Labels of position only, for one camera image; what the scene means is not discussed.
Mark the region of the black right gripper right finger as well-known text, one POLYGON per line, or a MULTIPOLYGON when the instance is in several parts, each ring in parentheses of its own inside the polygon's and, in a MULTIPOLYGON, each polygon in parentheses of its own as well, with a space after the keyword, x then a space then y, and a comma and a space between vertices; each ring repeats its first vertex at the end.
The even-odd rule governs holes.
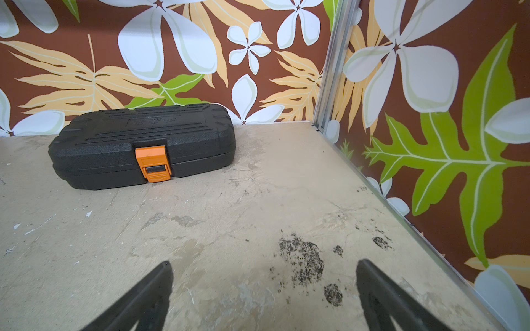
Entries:
POLYGON ((356 267, 356 285, 370 330, 449 330, 368 259, 356 267))

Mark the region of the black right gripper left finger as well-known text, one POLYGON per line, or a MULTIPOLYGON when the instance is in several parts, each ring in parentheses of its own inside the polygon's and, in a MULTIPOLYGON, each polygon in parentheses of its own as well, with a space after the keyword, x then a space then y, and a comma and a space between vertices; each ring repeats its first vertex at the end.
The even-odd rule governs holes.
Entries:
POLYGON ((164 261, 84 330, 162 330, 170 306, 173 269, 164 261))

